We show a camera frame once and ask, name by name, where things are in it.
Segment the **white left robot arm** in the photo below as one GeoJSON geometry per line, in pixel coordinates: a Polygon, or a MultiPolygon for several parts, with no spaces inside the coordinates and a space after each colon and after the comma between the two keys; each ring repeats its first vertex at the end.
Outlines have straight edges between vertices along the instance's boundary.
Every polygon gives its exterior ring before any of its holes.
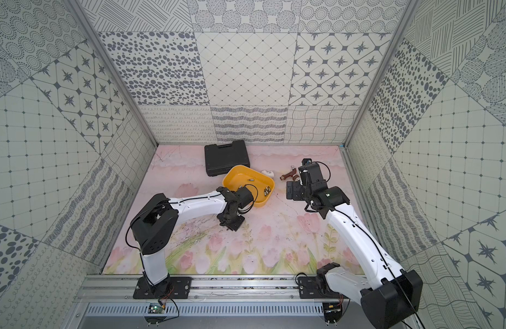
{"type": "Polygon", "coordinates": [[[237,191],[220,186],[210,193],[187,198],[169,199],[163,193],[155,194],[133,218],[129,229],[138,243],[143,277],[151,287],[168,281],[163,250],[177,225],[214,215],[220,226],[236,232],[255,201],[256,196],[245,186],[237,191]]]}

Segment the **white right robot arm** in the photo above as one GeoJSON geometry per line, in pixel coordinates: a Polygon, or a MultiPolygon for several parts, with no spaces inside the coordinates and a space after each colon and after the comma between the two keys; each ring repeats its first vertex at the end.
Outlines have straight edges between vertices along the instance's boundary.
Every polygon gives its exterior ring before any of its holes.
{"type": "Polygon", "coordinates": [[[332,226],[363,274],[354,275],[338,263],[321,266],[315,276],[297,274],[300,297],[346,298],[361,306],[373,327],[391,328],[417,313],[422,279],[387,253],[359,219],[348,196],[338,186],[328,186],[320,167],[318,161],[303,159],[300,181],[287,182],[287,199],[305,202],[306,212],[317,213],[332,226]]]}

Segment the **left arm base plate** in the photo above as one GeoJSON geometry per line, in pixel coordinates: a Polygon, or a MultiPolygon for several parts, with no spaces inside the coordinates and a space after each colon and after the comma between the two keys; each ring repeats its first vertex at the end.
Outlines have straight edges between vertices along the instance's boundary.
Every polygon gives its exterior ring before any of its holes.
{"type": "Polygon", "coordinates": [[[139,278],[133,298],[135,300],[150,300],[173,298],[186,300],[189,297],[192,277],[168,275],[160,283],[152,284],[146,274],[139,278]]]}

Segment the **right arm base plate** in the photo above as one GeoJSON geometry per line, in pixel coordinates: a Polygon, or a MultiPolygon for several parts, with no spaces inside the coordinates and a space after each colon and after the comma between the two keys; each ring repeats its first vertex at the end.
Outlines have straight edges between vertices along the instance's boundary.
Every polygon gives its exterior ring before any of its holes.
{"type": "Polygon", "coordinates": [[[334,292],[327,286],[325,279],[317,276],[298,274],[294,280],[301,299],[348,299],[348,296],[334,292]]]}

